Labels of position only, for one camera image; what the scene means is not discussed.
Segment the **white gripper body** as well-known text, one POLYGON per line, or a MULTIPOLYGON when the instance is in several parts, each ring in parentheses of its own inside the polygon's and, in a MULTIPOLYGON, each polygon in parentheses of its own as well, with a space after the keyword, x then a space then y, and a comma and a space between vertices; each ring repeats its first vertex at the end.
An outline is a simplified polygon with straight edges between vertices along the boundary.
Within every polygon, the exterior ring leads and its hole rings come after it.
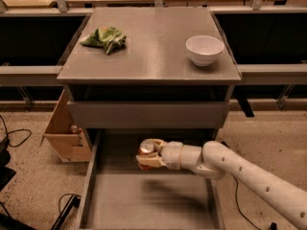
POLYGON ((180 157, 183 144, 180 142, 169 142, 162 146, 160 155, 164 166, 169 170, 180 170, 180 157))

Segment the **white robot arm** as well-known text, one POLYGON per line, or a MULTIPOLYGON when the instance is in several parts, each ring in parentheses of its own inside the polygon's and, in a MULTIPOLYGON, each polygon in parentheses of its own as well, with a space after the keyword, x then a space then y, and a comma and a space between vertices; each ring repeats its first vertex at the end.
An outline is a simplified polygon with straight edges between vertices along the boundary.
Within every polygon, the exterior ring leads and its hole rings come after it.
POLYGON ((298 230, 307 230, 307 192, 248 162, 220 142, 209 141, 198 147, 146 139, 136 160, 142 169, 188 170, 209 179, 221 179, 229 173, 298 230))

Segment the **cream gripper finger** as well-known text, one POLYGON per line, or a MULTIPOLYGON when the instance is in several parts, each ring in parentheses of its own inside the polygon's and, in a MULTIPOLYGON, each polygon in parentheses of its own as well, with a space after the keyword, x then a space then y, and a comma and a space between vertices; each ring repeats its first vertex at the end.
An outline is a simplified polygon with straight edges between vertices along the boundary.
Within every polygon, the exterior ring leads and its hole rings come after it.
POLYGON ((154 149, 158 152, 162 152, 163 147, 166 145, 166 142, 161 139, 153 140, 154 149))
POLYGON ((165 162, 158 152, 138 154, 136 160, 141 169, 161 168, 165 166, 165 162))

